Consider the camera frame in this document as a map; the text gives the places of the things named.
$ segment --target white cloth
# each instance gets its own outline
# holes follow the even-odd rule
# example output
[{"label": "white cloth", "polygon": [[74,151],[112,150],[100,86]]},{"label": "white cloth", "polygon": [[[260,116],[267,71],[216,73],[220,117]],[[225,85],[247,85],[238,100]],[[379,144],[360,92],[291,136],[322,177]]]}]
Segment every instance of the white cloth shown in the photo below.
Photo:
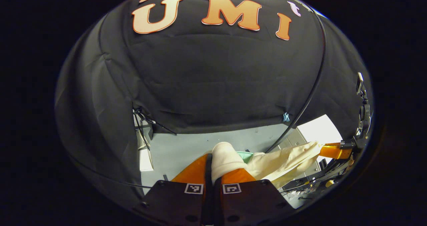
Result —
[{"label": "white cloth", "polygon": [[212,149],[212,184],[224,174],[247,166],[230,143],[218,143]]},{"label": "white cloth", "polygon": [[316,161],[322,146],[312,141],[272,153],[254,153],[246,170],[256,180],[268,179],[280,188],[305,172]]}]

